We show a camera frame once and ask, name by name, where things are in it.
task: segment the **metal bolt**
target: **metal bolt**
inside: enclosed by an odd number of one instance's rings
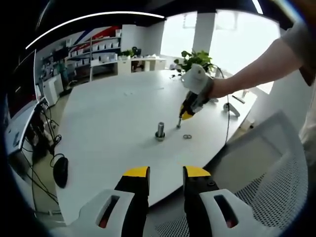
[[[164,128],[164,123],[160,122],[158,123],[158,137],[162,137],[163,136],[163,128]]]
[[[165,137],[165,133],[163,132],[163,128],[164,128],[164,123],[160,122],[158,123],[158,131],[155,133],[155,138],[162,142],[164,140]]]
[[[181,128],[181,118],[179,118],[179,122],[177,124],[177,128],[180,129]]]

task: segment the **round table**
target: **round table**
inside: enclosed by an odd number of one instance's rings
[[[179,110],[188,89],[174,71],[132,73],[95,80],[73,89],[64,109],[56,153],[69,160],[66,187],[56,186],[59,206],[68,225],[79,211],[104,189],[113,189],[122,174],[137,166],[150,166],[149,205],[183,185],[182,166],[204,167],[225,144],[227,98],[207,103],[176,129]],[[230,97],[240,112],[230,116],[228,139],[249,113],[256,96],[245,104]],[[155,139],[164,122],[165,139]],[[191,139],[183,139],[190,134]]]

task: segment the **sleeve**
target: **sleeve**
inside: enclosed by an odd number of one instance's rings
[[[302,22],[295,23],[281,38],[297,57],[304,62],[304,66],[300,68],[300,72],[306,83],[311,85],[315,81],[316,75],[315,39],[312,38],[306,25]]]

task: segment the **computer monitor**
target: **computer monitor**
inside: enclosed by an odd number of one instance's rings
[[[136,55],[137,57],[139,57],[142,54],[142,49],[137,48],[137,47],[132,47],[132,51],[134,53],[134,55]]]
[[[35,51],[23,59],[8,80],[7,102],[11,118],[25,105],[36,100],[34,59]]]

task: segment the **potted plant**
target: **potted plant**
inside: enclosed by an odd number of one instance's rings
[[[203,50],[200,52],[192,50],[192,53],[182,51],[181,55],[183,57],[183,63],[179,63],[179,59],[174,60],[174,63],[181,68],[177,69],[179,73],[190,70],[193,63],[202,65],[206,72],[213,71],[213,64],[211,63],[212,58],[208,56],[207,52]]]
[[[119,56],[124,56],[124,57],[126,57],[126,59],[130,59],[134,55],[134,52],[133,52],[133,50],[128,49],[128,50],[122,51],[118,55]]]

